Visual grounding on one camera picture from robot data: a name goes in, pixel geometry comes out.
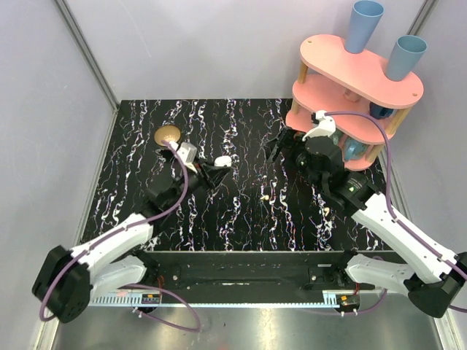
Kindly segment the white earbud charging case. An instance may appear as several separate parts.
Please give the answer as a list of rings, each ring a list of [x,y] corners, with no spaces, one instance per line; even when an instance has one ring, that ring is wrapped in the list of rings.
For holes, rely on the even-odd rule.
[[[223,155],[215,158],[215,167],[231,167],[232,159],[228,155]]]

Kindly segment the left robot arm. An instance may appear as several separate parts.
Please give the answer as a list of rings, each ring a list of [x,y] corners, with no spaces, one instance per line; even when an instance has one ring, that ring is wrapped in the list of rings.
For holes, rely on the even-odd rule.
[[[40,300],[43,322],[58,318],[62,323],[76,319],[89,305],[114,289],[138,284],[151,288],[157,270],[142,253],[133,250],[153,238],[163,221],[182,204],[186,196],[216,189],[231,170],[229,156],[213,162],[195,160],[182,167],[180,177],[169,171],[156,176],[145,190],[139,209],[118,226],[99,237],[65,249],[51,249],[32,287]]]

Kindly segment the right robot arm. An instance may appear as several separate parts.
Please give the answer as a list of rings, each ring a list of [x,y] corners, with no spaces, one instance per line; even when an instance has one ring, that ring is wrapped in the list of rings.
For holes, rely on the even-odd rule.
[[[282,153],[327,204],[375,233],[404,260],[398,264],[345,252],[328,273],[336,287],[382,287],[408,297],[429,316],[443,317],[465,285],[466,253],[442,249],[400,215],[365,174],[345,169],[341,149],[331,138],[307,137],[286,127],[264,148],[269,162]]]

